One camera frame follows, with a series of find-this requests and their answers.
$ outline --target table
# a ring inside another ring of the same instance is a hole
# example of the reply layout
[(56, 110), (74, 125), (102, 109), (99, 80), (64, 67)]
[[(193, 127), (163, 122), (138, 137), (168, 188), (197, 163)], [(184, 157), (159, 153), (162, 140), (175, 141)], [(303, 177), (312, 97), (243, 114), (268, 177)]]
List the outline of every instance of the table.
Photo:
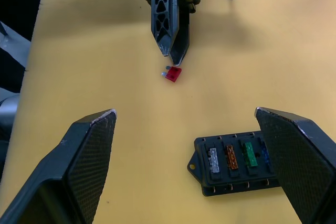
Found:
[(336, 0), (202, 0), (176, 83), (145, 0), (42, 0), (0, 188), (1, 213), (69, 125), (115, 108), (94, 223), (299, 223), (281, 188), (203, 197), (196, 137), (258, 130), (257, 106), (336, 139)]

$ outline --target fuse box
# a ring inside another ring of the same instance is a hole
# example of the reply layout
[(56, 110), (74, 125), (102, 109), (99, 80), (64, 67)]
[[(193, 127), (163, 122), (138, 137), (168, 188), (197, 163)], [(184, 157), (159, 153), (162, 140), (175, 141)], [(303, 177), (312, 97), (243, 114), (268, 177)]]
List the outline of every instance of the fuse box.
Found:
[(187, 169), (204, 196), (278, 187), (261, 131), (199, 137)]

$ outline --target red fuse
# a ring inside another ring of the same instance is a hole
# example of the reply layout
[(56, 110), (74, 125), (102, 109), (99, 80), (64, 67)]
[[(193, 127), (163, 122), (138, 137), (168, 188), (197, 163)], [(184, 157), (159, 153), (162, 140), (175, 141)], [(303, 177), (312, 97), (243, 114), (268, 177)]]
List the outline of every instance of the red fuse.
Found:
[(168, 73), (163, 72), (162, 76), (165, 76), (166, 79), (171, 80), (172, 82), (175, 82), (177, 80), (178, 76), (182, 71), (181, 68), (169, 67), (169, 66), (167, 66), (166, 69), (169, 70)]

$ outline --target blue fuse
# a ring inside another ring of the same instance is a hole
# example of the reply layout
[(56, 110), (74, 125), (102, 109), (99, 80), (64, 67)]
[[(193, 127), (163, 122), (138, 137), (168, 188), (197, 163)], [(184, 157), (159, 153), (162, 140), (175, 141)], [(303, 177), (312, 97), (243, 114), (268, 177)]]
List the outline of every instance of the blue fuse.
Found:
[(268, 150), (267, 150), (265, 142), (262, 142), (262, 144), (261, 144), (261, 151), (262, 151), (262, 154), (263, 154), (263, 156), (265, 158), (265, 163), (266, 164), (270, 164)]

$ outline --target black carbon fiber cover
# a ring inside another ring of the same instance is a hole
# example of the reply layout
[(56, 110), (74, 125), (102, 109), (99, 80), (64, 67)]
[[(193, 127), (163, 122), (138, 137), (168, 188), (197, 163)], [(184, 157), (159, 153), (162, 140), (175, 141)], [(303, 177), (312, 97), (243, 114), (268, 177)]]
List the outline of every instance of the black carbon fiber cover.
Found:
[(110, 113), (94, 123), (73, 161), (67, 184), (85, 223), (92, 223), (104, 188), (116, 117)]
[(299, 129), (299, 122), (263, 111), (257, 120), (277, 178), (297, 215), (302, 223), (315, 223), (333, 193), (332, 166)]

